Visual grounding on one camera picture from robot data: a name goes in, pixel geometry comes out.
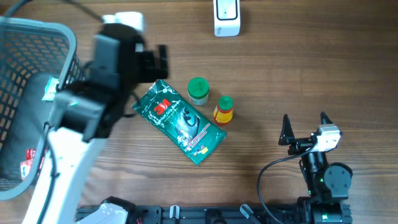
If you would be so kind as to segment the light blue wipes packet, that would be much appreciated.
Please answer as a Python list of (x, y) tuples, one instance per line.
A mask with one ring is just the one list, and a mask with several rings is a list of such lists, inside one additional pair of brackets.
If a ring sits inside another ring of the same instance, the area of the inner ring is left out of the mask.
[(59, 80), (54, 77), (50, 77), (45, 88), (44, 95), (42, 97), (42, 101), (53, 101), (55, 95), (57, 93), (57, 87), (59, 84)]

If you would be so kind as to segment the green lid white jar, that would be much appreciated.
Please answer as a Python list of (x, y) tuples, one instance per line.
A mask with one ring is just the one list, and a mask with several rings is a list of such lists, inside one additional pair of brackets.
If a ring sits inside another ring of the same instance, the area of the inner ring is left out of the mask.
[(202, 77), (192, 78), (188, 83), (188, 96), (194, 105), (203, 105), (208, 101), (210, 87)]

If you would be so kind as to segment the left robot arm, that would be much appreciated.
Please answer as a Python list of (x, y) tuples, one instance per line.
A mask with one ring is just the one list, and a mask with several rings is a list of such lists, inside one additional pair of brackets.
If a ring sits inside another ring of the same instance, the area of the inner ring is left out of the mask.
[(167, 47), (148, 50), (135, 28), (105, 24), (95, 36), (88, 79), (58, 92), (46, 133), (48, 149), (24, 223), (72, 223), (85, 182), (113, 126), (140, 83), (169, 75)]

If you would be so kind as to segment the red coffee stick sachet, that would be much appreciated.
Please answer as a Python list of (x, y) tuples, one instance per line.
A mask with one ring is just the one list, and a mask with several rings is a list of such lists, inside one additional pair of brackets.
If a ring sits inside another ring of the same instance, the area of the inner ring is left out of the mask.
[(25, 151), (25, 159), (30, 160), (35, 157), (36, 149), (27, 149)]

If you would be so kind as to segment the pink tissue packet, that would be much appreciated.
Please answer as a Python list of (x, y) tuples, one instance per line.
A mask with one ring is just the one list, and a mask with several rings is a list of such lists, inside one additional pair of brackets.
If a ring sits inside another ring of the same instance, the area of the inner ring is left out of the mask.
[(21, 171), (21, 179), (25, 180), (25, 178), (29, 175), (30, 169), (33, 165), (33, 159), (29, 159), (20, 163), (20, 171)]

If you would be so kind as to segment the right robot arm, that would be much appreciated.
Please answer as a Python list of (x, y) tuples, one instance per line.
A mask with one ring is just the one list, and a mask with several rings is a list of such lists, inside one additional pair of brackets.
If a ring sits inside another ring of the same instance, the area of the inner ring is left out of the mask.
[(353, 171), (345, 164), (329, 163), (326, 154), (338, 147), (343, 135), (326, 113), (321, 124), (307, 138), (296, 138), (287, 114), (283, 117), (279, 145), (288, 146), (288, 155), (301, 158), (300, 169), (311, 199), (318, 203), (335, 203), (348, 198)]

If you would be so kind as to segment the green 3M gloves packet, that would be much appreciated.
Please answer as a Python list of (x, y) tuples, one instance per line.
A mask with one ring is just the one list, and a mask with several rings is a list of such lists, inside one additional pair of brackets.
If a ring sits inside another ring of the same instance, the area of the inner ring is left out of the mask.
[(170, 138), (195, 165), (227, 136), (164, 80), (154, 82), (132, 108)]

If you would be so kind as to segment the green cap sauce bottle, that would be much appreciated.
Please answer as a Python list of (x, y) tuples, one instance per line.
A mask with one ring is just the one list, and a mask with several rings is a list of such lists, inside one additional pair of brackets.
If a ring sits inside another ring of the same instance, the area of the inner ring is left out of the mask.
[(213, 112), (213, 119), (219, 126), (225, 126), (233, 118), (233, 99), (230, 96), (222, 96)]

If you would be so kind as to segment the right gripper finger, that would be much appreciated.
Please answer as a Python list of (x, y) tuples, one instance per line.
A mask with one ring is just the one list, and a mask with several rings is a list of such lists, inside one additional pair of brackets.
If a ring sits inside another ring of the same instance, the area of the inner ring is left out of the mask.
[(333, 124), (333, 122), (330, 120), (330, 118), (326, 115), (326, 113), (324, 111), (322, 111), (320, 113), (320, 120), (321, 120), (321, 124)]
[(285, 114), (282, 122), (282, 130), (279, 137), (278, 144), (280, 146), (291, 145), (295, 142), (294, 132), (290, 123), (288, 114)]

